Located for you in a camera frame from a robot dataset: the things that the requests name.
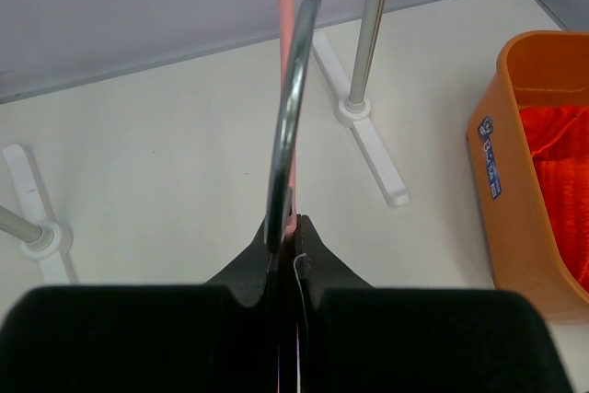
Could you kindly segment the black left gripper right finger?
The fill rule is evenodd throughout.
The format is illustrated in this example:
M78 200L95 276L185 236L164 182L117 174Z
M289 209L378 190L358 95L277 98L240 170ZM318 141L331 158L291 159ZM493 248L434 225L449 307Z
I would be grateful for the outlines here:
M373 287L295 233L305 392L568 392L549 330L521 295Z

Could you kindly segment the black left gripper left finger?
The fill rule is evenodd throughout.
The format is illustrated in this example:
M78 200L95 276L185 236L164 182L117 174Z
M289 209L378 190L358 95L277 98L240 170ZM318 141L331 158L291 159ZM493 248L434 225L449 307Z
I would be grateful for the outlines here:
M1 388L273 392L277 270L257 233L205 283L32 289L1 327Z

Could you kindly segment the orange shorts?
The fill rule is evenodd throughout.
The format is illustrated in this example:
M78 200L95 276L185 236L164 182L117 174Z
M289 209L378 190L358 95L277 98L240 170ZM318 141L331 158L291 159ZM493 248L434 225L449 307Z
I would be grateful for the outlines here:
M557 248L573 279L588 288L588 109L520 110Z

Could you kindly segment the pink clothes hanger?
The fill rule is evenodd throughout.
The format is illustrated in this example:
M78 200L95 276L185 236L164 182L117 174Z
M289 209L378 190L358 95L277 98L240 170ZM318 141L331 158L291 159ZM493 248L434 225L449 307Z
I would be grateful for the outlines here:
M270 253L267 307L275 345L276 390L296 392L298 337L292 284L296 230L295 149L315 24L322 0L277 0L281 95L273 136L264 218L264 244Z

